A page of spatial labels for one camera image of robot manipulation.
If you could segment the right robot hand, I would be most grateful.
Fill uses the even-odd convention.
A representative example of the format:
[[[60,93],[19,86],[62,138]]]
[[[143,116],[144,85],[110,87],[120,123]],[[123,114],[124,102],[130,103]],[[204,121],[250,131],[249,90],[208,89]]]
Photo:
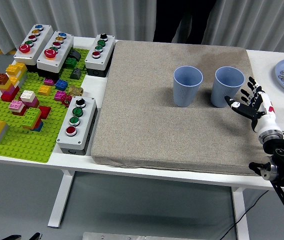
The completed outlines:
[[[269,95],[251,76],[247,85],[251,93],[240,90],[243,103],[226,95],[224,99],[227,105],[237,114],[251,120],[251,128],[262,142],[266,141],[265,138],[282,139],[283,132],[276,123],[276,113]]]

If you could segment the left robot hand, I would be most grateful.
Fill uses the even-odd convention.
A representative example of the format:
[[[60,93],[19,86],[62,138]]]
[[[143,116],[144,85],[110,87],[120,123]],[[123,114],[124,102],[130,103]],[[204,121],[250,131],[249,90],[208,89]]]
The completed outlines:
[[[40,240],[42,236],[43,236],[42,233],[36,232],[29,238],[29,240]],[[12,234],[12,235],[9,235],[3,238],[2,240],[21,240],[21,239],[22,239],[22,236],[20,234]]]

